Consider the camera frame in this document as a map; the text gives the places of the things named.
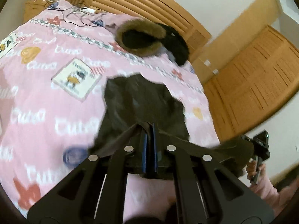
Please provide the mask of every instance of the wooden cabinet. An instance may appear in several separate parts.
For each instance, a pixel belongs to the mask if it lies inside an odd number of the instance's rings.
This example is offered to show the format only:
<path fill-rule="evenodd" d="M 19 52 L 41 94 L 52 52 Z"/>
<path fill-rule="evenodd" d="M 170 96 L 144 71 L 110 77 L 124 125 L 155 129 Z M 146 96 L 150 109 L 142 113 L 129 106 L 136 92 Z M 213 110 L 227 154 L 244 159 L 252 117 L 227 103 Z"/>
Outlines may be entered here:
<path fill-rule="evenodd" d="M 299 53 L 271 27 L 204 85 L 220 140 L 256 127 L 299 88 Z"/>
<path fill-rule="evenodd" d="M 25 3 L 23 23 L 28 22 L 30 19 L 40 14 L 47 6 L 49 6 L 49 3 L 43 0 L 37 0 L 36 2 L 34 0 L 27 1 Z"/>

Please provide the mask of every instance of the headboard slat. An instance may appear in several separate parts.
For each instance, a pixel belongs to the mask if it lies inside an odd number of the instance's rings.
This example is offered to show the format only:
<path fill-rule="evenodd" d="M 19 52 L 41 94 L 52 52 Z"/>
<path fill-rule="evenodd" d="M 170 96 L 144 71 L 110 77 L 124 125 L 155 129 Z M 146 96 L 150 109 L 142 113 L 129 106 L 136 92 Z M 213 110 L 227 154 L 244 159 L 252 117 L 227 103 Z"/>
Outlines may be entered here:
<path fill-rule="evenodd" d="M 126 13 L 175 28 L 185 39 L 190 50 L 189 61 L 198 57 L 211 38 L 209 32 L 184 8 L 173 0 L 68 0 L 73 5 L 85 3 L 90 8 L 109 13 Z"/>

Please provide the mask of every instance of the pink sleeve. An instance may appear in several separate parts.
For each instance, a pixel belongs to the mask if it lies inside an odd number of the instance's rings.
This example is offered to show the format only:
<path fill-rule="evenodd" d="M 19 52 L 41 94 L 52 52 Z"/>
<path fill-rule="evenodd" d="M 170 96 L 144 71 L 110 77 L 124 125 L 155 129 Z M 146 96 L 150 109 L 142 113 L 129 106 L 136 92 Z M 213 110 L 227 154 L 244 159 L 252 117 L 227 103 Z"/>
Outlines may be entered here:
<path fill-rule="evenodd" d="M 298 183 L 299 179 L 295 180 L 290 186 L 285 187 L 280 192 L 277 192 L 269 178 L 265 176 L 257 185 L 251 185 L 250 189 L 267 202 L 273 208 L 275 216 L 277 216 L 294 196 L 298 188 Z"/>

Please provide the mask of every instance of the metal bolt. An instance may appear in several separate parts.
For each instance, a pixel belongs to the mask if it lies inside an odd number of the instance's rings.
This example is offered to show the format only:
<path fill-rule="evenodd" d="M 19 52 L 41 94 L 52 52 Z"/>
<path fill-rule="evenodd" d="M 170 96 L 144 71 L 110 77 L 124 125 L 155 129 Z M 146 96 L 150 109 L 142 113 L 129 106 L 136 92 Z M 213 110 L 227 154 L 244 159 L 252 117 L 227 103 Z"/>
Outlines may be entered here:
<path fill-rule="evenodd" d="M 126 146 L 125 147 L 125 151 L 126 152 L 131 152 L 131 151 L 133 151 L 134 150 L 134 147 L 132 147 L 132 146 Z"/>
<path fill-rule="evenodd" d="M 203 155 L 203 156 L 202 156 L 202 159 L 203 159 L 204 161 L 211 161 L 211 160 L 212 160 L 212 157 L 211 157 L 210 155 Z"/>
<path fill-rule="evenodd" d="M 176 150 L 176 147 L 174 145 L 169 145 L 166 149 L 170 152 L 174 152 Z"/>
<path fill-rule="evenodd" d="M 96 161 L 98 159 L 98 156 L 97 155 L 90 155 L 89 157 L 88 157 L 88 160 L 89 161 Z"/>

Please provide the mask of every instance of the person's arm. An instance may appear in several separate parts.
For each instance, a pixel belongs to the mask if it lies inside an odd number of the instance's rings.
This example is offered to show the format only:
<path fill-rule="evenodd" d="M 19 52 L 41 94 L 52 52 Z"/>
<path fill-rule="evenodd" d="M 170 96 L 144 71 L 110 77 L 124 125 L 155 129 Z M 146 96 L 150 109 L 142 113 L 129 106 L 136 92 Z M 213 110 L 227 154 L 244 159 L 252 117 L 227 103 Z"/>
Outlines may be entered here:
<path fill-rule="evenodd" d="M 255 169 L 255 161 L 248 164 L 246 170 L 248 172 L 249 179 L 256 174 Z M 257 196 L 261 197 L 266 203 L 268 203 L 273 208 L 275 215 L 277 216 L 294 196 L 297 188 L 299 187 L 299 179 L 294 181 L 290 186 L 285 187 L 283 190 L 278 192 L 266 175 L 266 165 L 263 164 L 260 169 L 261 175 L 258 180 L 258 184 L 252 184 L 250 189 Z"/>

